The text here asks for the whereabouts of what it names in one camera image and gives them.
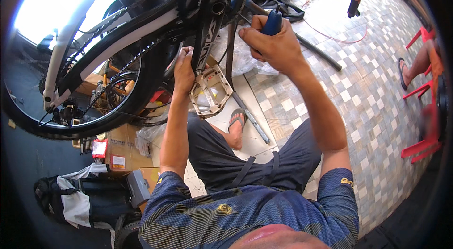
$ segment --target rear derailleur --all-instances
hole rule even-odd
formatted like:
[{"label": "rear derailleur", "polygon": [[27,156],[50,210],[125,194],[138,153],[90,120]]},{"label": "rear derailleur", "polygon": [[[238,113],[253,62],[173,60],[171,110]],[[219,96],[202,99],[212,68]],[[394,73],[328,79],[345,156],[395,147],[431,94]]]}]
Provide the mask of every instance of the rear derailleur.
[{"label": "rear derailleur", "polygon": [[63,109],[59,110],[55,108],[53,110],[54,117],[52,121],[66,127],[72,127],[73,119],[81,119],[83,116],[83,111],[80,110],[77,106],[77,101],[75,99],[67,99],[62,104]]}]

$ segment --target crank arm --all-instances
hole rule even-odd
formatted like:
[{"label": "crank arm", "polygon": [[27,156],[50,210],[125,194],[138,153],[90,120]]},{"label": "crank arm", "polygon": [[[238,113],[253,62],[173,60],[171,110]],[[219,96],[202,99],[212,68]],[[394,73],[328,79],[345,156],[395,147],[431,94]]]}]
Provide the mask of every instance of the crank arm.
[{"label": "crank arm", "polygon": [[208,0],[201,5],[201,8],[205,8],[205,10],[198,18],[201,25],[197,30],[196,40],[198,41],[193,47],[192,55],[192,69],[196,75],[205,68],[207,57],[219,33],[227,6],[227,0]]}]

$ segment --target bicycle chain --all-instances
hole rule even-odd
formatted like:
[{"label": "bicycle chain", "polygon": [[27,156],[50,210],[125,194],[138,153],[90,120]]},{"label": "bicycle chain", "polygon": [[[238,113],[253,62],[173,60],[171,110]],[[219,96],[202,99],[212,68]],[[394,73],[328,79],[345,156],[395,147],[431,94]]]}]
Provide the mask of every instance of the bicycle chain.
[{"label": "bicycle chain", "polygon": [[[75,58],[83,51],[84,48],[86,48],[86,46],[93,41],[94,38],[96,38],[98,35],[100,35],[100,33],[106,29],[108,26],[110,26],[113,22],[115,22],[116,20],[118,20],[120,17],[122,17],[124,14],[126,14],[126,12],[128,12],[128,10],[130,8],[135,8],[137,6],[139,6],[141,3],[145,2],[147,0],[138,0],[136,1],[135,3],[129,5],[128,7],[124,8],[122,11],[118,12],[115,16],[113,16],[112,19],[110,19],[107,23],[105,23],[104,25],[102,26],[99,26],[96,30],[96,32],[86,41],[83,43],[82,47],[79,48],[76,52],[76,54],[71,57],[71,60],[69,60],[68,62],[71,63],[73,60],[75,60]],[[241,14],[241,11],[242,9],[244,8],[244,5],[245,5],[245,2],[246,0],[243,0],[242,2],[242,6],[241,8],[238,10],[238,12],[236,13],[235,17],[236,16],[239,16],[239,14]],[[82,113],[82,117],[88,112],[88,110],[90,108],[93,107],[93,105],[97,102],[98,99],[100,99],[100,97],[105,93],[105,91],[107,90],[108,87],[110,87],[112,85],[112,83],[114,82],[114,80],[118,77],[118,75],[120,75],[122,72],[124,72],[130,65],[132,65],[138,58],[142,57],[144,54],[146,54],[147,52],[150,51],[151,48],[153,48],[155,45],[157,45],[159,42],[161,42],[160,39],[157,39],[155,42],[153,42],[151,45],[148,45],[146,48],[144,48],[141,52],[139,52],[139,54],[137,54],[131,61],[129,61],[121,70],[120,72],[118,72],[115,76],[113,76],[111,79],[110,79],[110,82],[102,88],[102,90],[100,91],[100,93],[98,94],[98,96],[96,96],[91,102],[90,104],[87,106],[87,108],[83,111]]]},{"label": "bicycle chain", "polygon": [[146,54],[147,52],[149,52],[149,50],[154,47],[155,45],[157,45],[158,43],[160,43],[160,39],[157,39],[155,42],[153,42],[151,45],[148,45],[146,46],[146,48],[144,48],[141,52],[139,52],[139,54],[137,54],[131,61],[129,61],[121,70],[120,72],[116,73],[115,76],[113,76],[111,79],[110,79],[110,83],[108,83],[105,87],[102,88],[102,90],[100,91],[100,93],[90,102],[90,104],[88,105],[88,107],[83,111],[82,113],[82,117],[88,112],[89,109],[91,109],[94,104],[97,102],[98,99],[101,98],[102,94],[105,93],[105,91],[107,90],[108,87],[110,87],[112,85],[112,83],[114,83],[114,81],[116,80],[116,78],[119,77],[119,75],[126,71],[126,69],[131,66],[134,61],[136,61],[138,58],[142,57],[144,54]]}]

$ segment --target red cable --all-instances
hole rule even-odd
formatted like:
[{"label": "red cable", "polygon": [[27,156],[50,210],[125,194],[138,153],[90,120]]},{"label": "red cable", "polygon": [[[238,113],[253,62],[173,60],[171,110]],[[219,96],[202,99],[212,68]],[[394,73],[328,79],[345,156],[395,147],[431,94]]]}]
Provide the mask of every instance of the red cable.
[{"label": "red cable", "polygon": [[[307,3],[309,3],[309,2],[310,2],[310,0],[308,0],[306,3],[304,3],[303,6],[302,6],[302,8],[303,8]],[[307,22],[307,20],[304,19],[304,21],[305,21],[305,23],[307,23],[307,25],[310,26],[311,29],[313,29],[313,30],[315,30],[316,32],[320,33],[322,36],[327,37],[327,38],[332,39],[332,40],[337,41],[337,42],[342,42],[342,43],[355,43],[355,42],[360,42],[360,41],[362,41],[363,39],[365,39],[366,34],[368,33],[368,26],[366,26],[365,35],[364,35],[360,40],[357,40],[357,41],[343,41],[343,40],[339,40],[339,39],[336,39],[336,38],[334,38],[334,37],[330,37],[330,36],[327,36],[326,34],[321,33],[320,31],[314,29],[314,28]]]}]

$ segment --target blue screwdriver handle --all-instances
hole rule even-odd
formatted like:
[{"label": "blue screwdriver handle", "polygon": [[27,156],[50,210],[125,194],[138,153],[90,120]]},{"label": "blue screwdriver handle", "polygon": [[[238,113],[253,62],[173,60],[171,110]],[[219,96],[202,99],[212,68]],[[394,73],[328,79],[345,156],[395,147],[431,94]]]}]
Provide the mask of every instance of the blue screwdriver handle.
[{"label": "blue screwdriver handle", "polygon": [[282,14],[280,12],[280,6],[278,5],[276,9],[272,10],[269,13],[266,24],[264,24],[263,30],[261,33],[269,36],[274,36],[280,32],[282,28]]}]

